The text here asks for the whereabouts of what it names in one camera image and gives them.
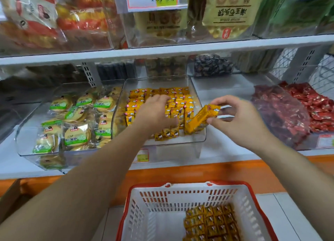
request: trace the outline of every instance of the red candy package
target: red candy package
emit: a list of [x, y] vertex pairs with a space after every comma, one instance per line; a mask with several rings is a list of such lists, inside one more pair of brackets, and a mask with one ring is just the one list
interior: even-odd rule
[[251, 102], [270, 132], [286, 145], [295, 148], [310, 133], [306, 108], [281, 87], [257, 85]]
[[298, 99], [309, 113], [311, 132], [334, 131], [334, 101], [318, 94], [309, 83], [280, 83], [292, 97]]

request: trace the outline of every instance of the orange shelf base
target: orange shelf base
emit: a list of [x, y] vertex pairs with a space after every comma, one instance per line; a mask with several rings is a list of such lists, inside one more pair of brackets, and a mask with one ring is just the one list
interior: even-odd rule
[[[323, 171], [334, 175], [334, 155], [311, 156], [308, 159]], [[23, 178], [22, 193], [40, 193], [62, 176]], [[246, 181], [255, 193], [284, 192], [278, 179], [262, 160], [188, 165], [178, 167], [130, 170], [110, 205], [124, 205], [132, 185], [151, 182], [194, 183], [209, 180]], [[0, 196], [15, 180], [0, 180]]]

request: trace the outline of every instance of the shopping basket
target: shopping basket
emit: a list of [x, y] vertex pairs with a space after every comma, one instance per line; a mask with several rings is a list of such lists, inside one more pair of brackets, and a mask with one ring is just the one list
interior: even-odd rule
[[243, 241], [278, 241], [246, 182], [139, 184], [130, 188], [116, 241], [182, 240], [183, 219], [198, 205], [234, 205]]

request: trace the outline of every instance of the wire grid panel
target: wire grid panel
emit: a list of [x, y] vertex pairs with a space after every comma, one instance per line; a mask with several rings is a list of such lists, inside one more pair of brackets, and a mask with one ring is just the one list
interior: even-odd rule
[[234, 205], [242, 240], [271, 240], [246, 185], [177, 184], [170, 188], [133, 188], [125, 210], [122, 239], [182, 240], [186, 211], [198, 205]]
[[334, 57], [325, 55], [310, 79], [310, 85], [322, 95], [334, 99]]
[[290, 49], [286, 48], [281, 53], [280, 57], [277, 59], [277, 62], [275, 66], [273, 67], [273, 70], [270, 71], [270, 73], [276, 77], [277, 79], [282, 79], [282, 76], [284, 72], [287, 70], [287, 68], [290, 65], [290, 62], [292, 61], [293, 57], [295, 56], [298, 48]]

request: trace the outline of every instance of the upper shelf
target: upper shelf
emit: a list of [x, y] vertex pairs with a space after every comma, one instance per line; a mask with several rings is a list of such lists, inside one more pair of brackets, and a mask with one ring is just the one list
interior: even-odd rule
[[0, 66], [4, 65], [52, 65], [80, 62], [103, 62], [117, 59], [158, 58], [176, 55], [192, 55], [217, 53], [222, 51], [247, 51], [255, 49], [293, 48], [334, 43], [334, 34], [256, 39], [243, 41], [189, 44], [177, 46], [158, 46], [123, 50], [106, 50], [78, 53], [59, 53], [0, 58]]

